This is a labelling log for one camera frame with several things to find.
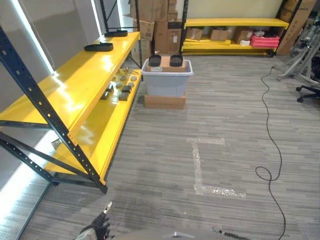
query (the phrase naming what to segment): black glove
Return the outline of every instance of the black glove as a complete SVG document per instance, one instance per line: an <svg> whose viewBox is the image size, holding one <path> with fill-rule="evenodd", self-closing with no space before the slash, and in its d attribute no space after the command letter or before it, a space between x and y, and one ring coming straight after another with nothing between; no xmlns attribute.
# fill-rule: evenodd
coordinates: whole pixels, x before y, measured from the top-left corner
<svg viewBox="0 0 320 240"><path fill-rule="evenodd" d="M105 240L108 238L110 233L110 223L108 223L109 218L105 213L100 213L98 217L96 217L92 223L88 226L86 226L80 233L83 233L84 231L88 229L94 229L97 240Z"/></svg>

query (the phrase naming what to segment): power cord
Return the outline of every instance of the power cord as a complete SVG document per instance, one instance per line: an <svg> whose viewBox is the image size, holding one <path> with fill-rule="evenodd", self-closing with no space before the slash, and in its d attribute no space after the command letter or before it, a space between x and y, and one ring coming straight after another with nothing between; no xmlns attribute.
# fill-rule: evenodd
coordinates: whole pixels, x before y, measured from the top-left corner
<svg viewBox="0 0 320 240"><path fill-rule="evenodd" d="M286 216L285 216L284 212L282 211L281 207L279 206L279 203L277 202L275 196L273 195L273 193L272 193L272 191L271 191L271 182L274 182L274 181L276 181L276 180L279 179L280 174L281 174L281 168L282 168L283 159L282 159L282 154L281 154L280 148L278 147L278 145L276 144L275 140L274 140L274 139L272 138L272 136L270 135L270 131L269 131L269 117L270 117L270 113L269 113L268 106L267 106L267 104L266 104L266 102L265 102L265 100L264 100L264 96L265 96L265 95L269 92L269 90L270 90L270 87L266 84L266 82L264 81L264 78L266 78L266 77L268 77L268 76L271 75L273 68L274 68L274 67L272 66L268 75L265 75L265 76L261 77L261 82L267 87L267 90L262 94L261 99L262 99L262 102L263 102L263 104L264 104L264 106L265 106L265 108L266 108L266 113L267 113L267 118L266 118L266 130L267 130L267 132L268 132L268 136L269 136L270 140L272 141L272 143L275 145L276 149L277 149L278 152L279 152L279 156L280 156L280 166L279 166L278 174L277 174L276 178L274 178L274 179L272 178L271 172L270 172L266 167L264 167L264 166L257 166L257 167L255 168L255 174L256 174L259 178L261 178L262 180L268 181L269 193L270 193L271 197L273 198L275 204L277 205L277 207L279 208L279 210L280 210L280 212L281 212L281 214L282 214L282 217L283 217L283 230L282 230L282 233L281 233L280 237L277 239L277 240L280 240L280 239L284 236L284 234L285 234L285 232L286 232L286 226L287 226ZM269 178L264 178L264 177L262 177L262 176L258 173L258 170L264 170L264 171L266 171L266 172L269 174Z"/></svg>

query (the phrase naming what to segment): yellow shelf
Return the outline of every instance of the yellow shelf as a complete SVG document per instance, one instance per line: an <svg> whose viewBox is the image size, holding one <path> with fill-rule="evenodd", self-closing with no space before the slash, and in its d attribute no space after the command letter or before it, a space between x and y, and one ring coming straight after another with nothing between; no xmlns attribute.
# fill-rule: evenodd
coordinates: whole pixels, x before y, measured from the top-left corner
<svg viewBox="0 0 320 240"><path fill-rule="evenodd" d="M241 46L240 44L235 44L231 42L230 45L226 44L218 44L218 43L211 43L211 42L184 42L182 50L266 50L266 49L273 49L273 47L252 47L252 46Z"/></svg>
<svg viewBox="0 0 320 240"><path fill-rule="evenodd" d="M106 100L98 101L75 135L76 141L99 174L100 181L103 184L106 183L104 178L107 169L137 92L141 79L141 70L129 71L127 76L137 77L137 80L133 81L134 87L129 94L128 100L118 101L118 94L121 92L121 88L117 89L116 83L112 81L114 92ZM130 77L121 81L123 86L131 82ZM63 143L57 148L53 157L86 173ZM73 174L51 162L45 166L45 169L56 173Z"/></svg>
<svg viewBox="0 0 320 240"><path fill-rule="evenodd" d="M38 84L70 136L77 133L139 37L139 32L126 37L101 37L113 43L112 51L82 50ZM25 95L1 112L0 120L47 123Z"/></svg>
<svg viewBox="0 0 320 240"><path fill-rule="evenodd" d="M287 29L289 23L277 18L189 18L186 20L185 26L265 26Z"/></svg>
<svg viewBox="0 0 320 240"><path fill-rule="evenodd" d="M184 56L193 56L193 55L268 55L266 49L234 49L234 50L225 50L225 49L200 49L200 50L185 50L182 52Z"/></svg>

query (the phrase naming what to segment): cardboard box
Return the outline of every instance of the cardboard box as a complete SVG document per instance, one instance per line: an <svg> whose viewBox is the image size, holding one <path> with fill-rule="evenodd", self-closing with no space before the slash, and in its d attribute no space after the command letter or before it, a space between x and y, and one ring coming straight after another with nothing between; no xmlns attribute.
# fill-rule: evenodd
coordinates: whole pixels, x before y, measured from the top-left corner
<svg viewBox="0 0 320 240"><path fill-rule="evenodd" d="M144 107L149 109L184 109L187 96L148 96L144 95Z"/></svg>
<svg viewBox="0 0 320 240"><path fill-rule="evenodd" d="M175 3L169 3L169 5L168 5L168 12L174 12L174 11L176 11L176 7L177 7L177 4L175 4Z"/></svg>
<svg viewBox="0 0 320 240"><path fill-rule="evenodd" d="M295 44L301 29L304 27L307 18L309 17L312 9L314 8L317 0L303 0L298 11L296 12L293 20L287 29L276 54L279 56L288 55L291 47Z"/></svg>
<svg viewBox="0 0 320 240"><path fill-rule="evenodd" d="M193 40L201 40L204 30L196 27L188 27L186 30L186 38Z"/></svg>
<svg viewBox="0 0 320 240"><path fill-rule="evenodd" d="M177 11L168 11L168 22L174 22L178 19Z"/></svg>
<svg viewBox="0 0 320 240"><path fill-rule="evenodd" d="M166 54L168 45L168 22L157 21L154 26L154 50Z"/></svg>
<svg viewBox="0 0 320 240"><path fill-rule="evenodd" d="M168 19L169 0L161 0L160 16L156 21L166 22Z"/></svg>
<svg viewBox="0 0 320 240"><path fill-rule="evenodd" d="M155 22L159 21L162 16L161 8L162 1L161 0L139 0L139 20L147 21L147 22ZM130 17L136 19L136 1L130 1Z"/></svg>
<svg viewBox="0 0 320 240"><path fill-rule="evenodd" d="M286 23L290 23L290 19L292 17L292 14L293 14L293 12L282 9L281 13L280 13L280 19L282 21L285 21Z"/></svg>
<svg viewBox="0 0 320 240"><path fill-rule="evenodd" d="M228 30L218 30L213 27L210 30L210 40L211 41L225 41L228 39L229 31Z"/></svg>
<svg viewBox="0 0 320 240"><path fill-rule="evenodd" d="M148 59L151 53L151 42L148 40L141 40L141 56L142 56L142 64L146 59ZM140 63L139 59L139 42L137 41L131 50L131 57L135 60L138 64Z"/></svg>
<svg viewBox="0 0 320 240"><path fill-rule="evenodd" d="M233 35L233 41L240 44L242 40L250 41L253 30L246 26L238 26Z"/></svg>
<svg viewBox="0 0 320 240"><path fill-rule="evenodd" d="M160 66L146 66L147 72L163 72L163 73L185 73L186 61L183 58L182 66L170 66L171 56L161 56Z"/></svg>
<svg viewBox="0 0 320 240"><path fill-rule="evenodd" d="M137 26L137 19L133 19L133 26ZM154 36L154 22L140 20L140 38L148 41L152 41Z"/></svg>
<svg viewBox="0 0 320 240"><path fill-rule="evenodd" d="M170 55L179 54L181 38L181 22L169 22L167 31L166 53Z"/></svg>
<svg viewBox="0 0 320 240"><path fill-rule="evenodd" d="M293 12L298 5L299 0L286 0L283 8L288 10L289 12Z"/></svg>

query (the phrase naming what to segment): red plastic crate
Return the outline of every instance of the red plastic crate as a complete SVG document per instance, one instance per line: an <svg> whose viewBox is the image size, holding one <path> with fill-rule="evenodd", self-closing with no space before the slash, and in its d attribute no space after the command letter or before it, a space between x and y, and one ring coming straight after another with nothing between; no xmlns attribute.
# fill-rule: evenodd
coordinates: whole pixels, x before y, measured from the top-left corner
<svg viewBox="0 0 320 240"><path fill-rule="evenodd" d="M252 35L250 45L254 48L276 49L279 45L280 37L264 37Z"/></svg>

